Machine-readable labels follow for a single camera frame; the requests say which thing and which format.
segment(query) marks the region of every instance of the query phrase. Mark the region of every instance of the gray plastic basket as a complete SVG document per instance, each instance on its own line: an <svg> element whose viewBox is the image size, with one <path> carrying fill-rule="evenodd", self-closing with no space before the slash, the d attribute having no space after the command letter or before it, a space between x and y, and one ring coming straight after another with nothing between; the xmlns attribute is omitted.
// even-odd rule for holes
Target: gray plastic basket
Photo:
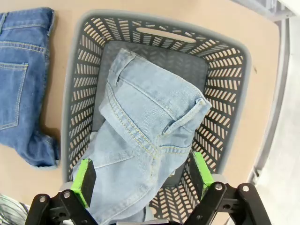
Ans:
<svg viewBox="0 0 300 225"><path fill-rule="evenodd" d="M138 28L155 29L160 33L146 34ZM193 39L194 43L179 35ZM184 22L124 11L95 10L79 21L67 66L61 129L63 181L72 180L72 169L88 148L95 125L93 114L97 113L99 104L96 94L103 91L97 90L97 86L106 82L105 77L98 79L98 76L101 69L108 67L104 61L111 51L105 51L105 46L110 41L153 46L155 49L143 56L169 70L179 68L174 73L182 68L199 77L206 73L203 93L212 108L195 131L192 150L203 154L212 172L222 173L246 96L251 66L247 48L231 38ZM172 57L168 53L160 54L156 51L159 48L185 54L190 60L180 55L179 60L169 60ZM164 58L168 58L167 63L160 65ZM162 187L150 205L156 211L156 218L183 223L198 203L188 159L179 183L174 187Z"/></svg>

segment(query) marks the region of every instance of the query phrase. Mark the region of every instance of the basket handle hole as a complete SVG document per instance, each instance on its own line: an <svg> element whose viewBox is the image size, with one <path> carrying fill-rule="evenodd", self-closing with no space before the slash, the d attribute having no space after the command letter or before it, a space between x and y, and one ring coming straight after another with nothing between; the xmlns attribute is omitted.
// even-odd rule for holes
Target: basket handle hole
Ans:
<svg viewBox="0 0 300 225"><path fill-rule="evenodd" d="M161 36L161 37L165 37L165 38L175 39L178 41L184 41L187 43L196 43L195 39L192 39L192 38L186 37L186 36L182 36L179 34L173 34L173 33L167 32L167 31L150 29L150 28L146 28L146 27L138 27L138 28L136 28L136 30L138 32L145 33L145 34L157 35L157 36Z"/></svg>

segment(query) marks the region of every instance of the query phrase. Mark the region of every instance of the denim fabric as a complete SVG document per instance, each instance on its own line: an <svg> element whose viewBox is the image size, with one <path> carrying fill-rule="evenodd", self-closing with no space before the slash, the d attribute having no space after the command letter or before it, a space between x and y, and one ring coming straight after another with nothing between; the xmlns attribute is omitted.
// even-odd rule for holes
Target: denim fabric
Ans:
<svg viewBox="0 0 300 225"><path fill-rule="evenodd" d="M121 49L99 107L106 121L83 156L97 173L88 210L99 224L149 203L186 160L210 107L191 83Z"/></svg>
<svg viewBox="0 0 300 225"><path fill-rule="evenodd" d="M59 159L57 142L39 128L53 19L50 8L0 14L0 143L38 167Z"/></svg>

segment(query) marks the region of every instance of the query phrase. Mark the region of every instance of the basket bottom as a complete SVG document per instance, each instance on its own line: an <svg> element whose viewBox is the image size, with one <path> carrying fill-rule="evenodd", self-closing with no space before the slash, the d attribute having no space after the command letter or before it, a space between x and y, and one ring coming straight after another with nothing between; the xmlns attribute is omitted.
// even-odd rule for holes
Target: basket bottom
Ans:
<svg viewBox="0 0 300 225"><path fill-rule="evenodd" d="M104 117L100 114L98 107L104 98L108 71L121 48L137 53L157 66L181 76L202 92L204 91L208 69L208 65L204 59L155 46L123 41L110 41L105 45L102 53L92 131L98 131L105 121Z"/></svg>

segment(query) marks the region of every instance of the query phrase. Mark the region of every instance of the beige tabletop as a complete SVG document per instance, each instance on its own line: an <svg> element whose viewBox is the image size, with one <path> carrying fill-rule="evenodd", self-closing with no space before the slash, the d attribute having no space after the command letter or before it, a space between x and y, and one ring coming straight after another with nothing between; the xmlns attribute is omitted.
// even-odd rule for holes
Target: beige tabletop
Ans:
<svg viewBox="0 0 300 225"><path fill-rule="evenodd" d="M56 12L41 123L47 134L57 138L60 138L65 72L74 27L85 12L107 8L162 15L217 31L245 44L253 65L246 103L224 175L232 186L247 180L262 143L275 87L279 46L275 24L229 0L7 0L1 4L1 11L40 6L51 7ZM30 204L36 194L56 194L61 181L60 168L37 170L13 149L0 145L0 193Z"/></svg>

